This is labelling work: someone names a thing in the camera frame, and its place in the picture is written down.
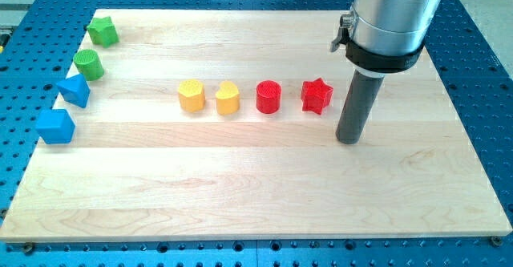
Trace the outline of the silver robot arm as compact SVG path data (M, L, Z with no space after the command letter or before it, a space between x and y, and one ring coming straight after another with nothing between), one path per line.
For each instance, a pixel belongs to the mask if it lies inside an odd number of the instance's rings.
M346 58L370 77L410 69L441 0L353 0L342 14L330 50L345 47Z

